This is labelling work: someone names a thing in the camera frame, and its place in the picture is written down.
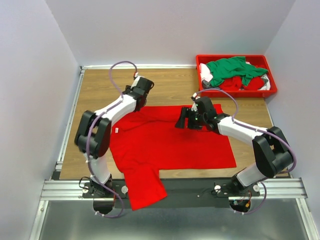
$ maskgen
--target wooden table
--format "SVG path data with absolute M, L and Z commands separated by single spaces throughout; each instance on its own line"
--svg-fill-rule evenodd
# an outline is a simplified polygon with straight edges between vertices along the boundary
M 121 89 L 133 82 L 132 69 L 116 69 L 113 78 Z M 155 83 L 147 97 L 147 106 L 190 105 L 190 97 L 198 90 L 196 69 L 141 69 L 139 74 Z M 117 99 L 119 93 L 110 83 L 108 70 L 86 70 L 77 101 L 74 119 L 68 139 L 61 180 L 78 180 L 89 176 L 85 158 L 74 144 L 75 134 L 84 111 L 101 109 Z M 236 118 L 248 124 L 270 128 L 272 126 L 266 103 L 263 98 L 237 98 L 239 113 Z M 232 115 L 235 104 L 229 98 L 212 98 L 221 104 L 225 113 Z M 236 139 L 229 138 L 237 167 L 224 169 L 179 169 L 160 170 L 161 178 L 214 178 L 231 177 L 255 162 L 253 148 Z M 114 179 L 123 179 L 112 154 L 107 152 L 107 164 Z

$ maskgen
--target white wall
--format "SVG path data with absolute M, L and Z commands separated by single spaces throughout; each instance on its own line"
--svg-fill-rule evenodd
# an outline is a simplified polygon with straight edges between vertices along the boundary
M 274 124 L 296 152 L 293 175 L 302 177 L 313 218 L 320 230 L 320 1 L 297 0 L 266 57 L 278 93 L 268 107 Z
M 80 65 L 263 54 L 295 0 L 46 0 Z
M 29 239 L 79 67 L 44 0 L 0 4 L 0 239 Z

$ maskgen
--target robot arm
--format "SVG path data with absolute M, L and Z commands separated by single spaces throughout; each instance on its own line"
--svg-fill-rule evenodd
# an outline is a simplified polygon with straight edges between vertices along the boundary
M 209 131 L 236 138 L 253 146 L 255 163 L 231 178 L 230 183 L 226 185 L 228 192 L 239 194 L 258 181 L 273 178 L 293 163 L 293 157 L 288 148 L 279 140 L 266 133 L 253 130 L 270 132 L 288 143 L 280 128 L 275 126 L 269 129 L 256 127 L 238 120 L 235 123 L 228 114 L 217 114 L 209 97 L 199 97 L 193 100 L 194 105 L 191 108 L 182 108 L 180 118 L 175 125 L 176 128 L 184 128 L 184 121 L 187 118 L 189 129 L 206 127 Z
M 95 112 L 87 110 L 83 113 L 74 143 L 84 153 L 87 160 L 86 145 L 90 126 L 97 116 L 105 113 L 96 122 L 96 133 L 92 133 L 89 139 L 91 167 L 94 174 L 103 184 L 111 176 L 105 154 L 109 149 L 112 126 L 128 113 L 139 111 L 147 103 L 148 93 L 154 85 L 152 81 L 142 76 L 137 76 L 131 86 L 127 85 L 125 87 L 122 96 L 116 101 Z

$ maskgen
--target metal frame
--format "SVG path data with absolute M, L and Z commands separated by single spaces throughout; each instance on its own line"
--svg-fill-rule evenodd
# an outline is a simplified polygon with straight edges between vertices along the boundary
M 194 68 L 194 65 L 183 65 L 183 66 L 171 66 L 169 68 Z M 68 124 L 65 130 L 63 142 L 61 145 L 60 153 L 58 159 L 56 161 L 56 171 L 61 171 L 63 160 L 65 157 L 66 147 L 68 138 L 70 135 L 70 130 L 73 122 L 73 118 L 75 115 L 75 110 L 81 90 L 81 85 L 84 78 L 85 69 L 109 69 L 109 65 L 105 66 L 85 66 L 82 67 L 79 82 L 76 88 L 75 96 L 73 99 L 71 113 L 68 119 Z M 122 69 L 129 69 L 131 66 L 122 66 Z M 140 65 L 141 69 L 149 69 L 149 68 L 168 68 L 167 65 L 159 64 L 159 66 L 155 65 Z M 266 106 L 268 114 L 271 119 L 271 123 L 273 125 L 273 121 L 268 109 Z M 272 178 L 264 181 L 267 189 L 267 199 L 296 199 L 302 221 L 304 227 L 306 229 L 307 235 L 310 240 L 319 240 L 319 234 L 317 232 L 316 226 L 314 224 L 312 215 L 309 211 L 309 208 L 306 203 L 306 190 L 304 188 L 303 182 L 300 178 Z M 49 205 L 49 201 L 93 201 L 90 198 L 82 198 L 82 190 L 79 188 L 78 181 L 75 180 L 47 180 L 43 184 L 43 190 L 40 197 L 40 202 L 38 205 L 38 209 L 36 212 L 35 220 L 33 223 L 30 240 L 38 240 L 41 235 L 41 230 L 45 221 L 47 208 Z M 264 188 L 261 184 L 260 194 L 261 196 L 252 197 L 253 199 L 261 199 L 264 197 Z M 229 200 L 237 200 L 242 197 L 229 197 Z M 113 201 L 113 198 L 100 198 L 95 199 L 95 201 Z
M 307 202 L 303 198 L 297 198 L 296 203 L 298 205 L 303 225 L 310 240 L 319 240 L 320 236 L 317 231 L 314 219 L 312 217 L 311 212 L 309 211 Z
M 78 98 L 79 98 L 79 94 L 80 94 L 82 81 L 84 79 L 84 75 L 85 75 L 85 70 L 81 70 L 79 81 L 78 81 L 78 85 L 76 87 L 76 91 L 75 91 L 75 95 L 74 95 L 74 99 L 73 99 L 73 103 L 72 103 L 71 113 L 69 115 L 69 120 L 68 120 L 66 129 L 65 129 L 65 133 L 64 133 L 64 137 L 63 137 L 60 153 L 59 153 L 59 156 L 58 156 L 57 161 L 56 161 L 57 164 L 58 163 L 62 163 L 64 161 L 64 158 L 65 158 L 67 143 L 68 143 L 68 139 L 69 139 L 69 135 L 70 135 L 72 122 L 74 120 L 76 106 L 77 106 L 77 102 L 78 102 Z
M 48 208 L 49 201 L 43 201 L 41 200 L 38 205 L 38 209 L 36 211 L 30 240 L 38 240 L 40 238 L 41 229 L 45 221 L 47 208 Z
M 263 181 L 267 189 L 267 199 L 305 199 L 307 193 L 301 178 L 271 178 Z M 265 190 L 261 183 L 260 196 L 253 196 L 252 199 L 263 199 Z M 78 180 L 45 181 L 41 193 L 41 201 L 93 201 L 92 198 L 83 198 L 82 189 L 79 188 Z M 242 199 L 229 197 L 229 200 Z M 113 201 L 113 198 L 95 198 L 95 201 Z

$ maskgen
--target red clothing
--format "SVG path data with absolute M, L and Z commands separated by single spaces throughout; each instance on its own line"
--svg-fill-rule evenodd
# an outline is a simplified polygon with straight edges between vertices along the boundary
M 124 173 L 132 210 L 167 196 L 159 170 L 236 167 L 228 137 L 205 128 L 175 128 L 181 107 L 145 106 L 112 128 L 110 149 L 116 166 Z M 214 107 L 222 113 L 219 104 Z
M 248 86 L 242 84 L 242 79 L 240 76 L 234 76 L 231 78 L 226 78 L 224 82 L 219 85 L 219 88 L 224 91 L 238 91 L 241 87 L 244 90 L 259 90 L 264 85 L 265 82 L 259 76 L 253 77 Z

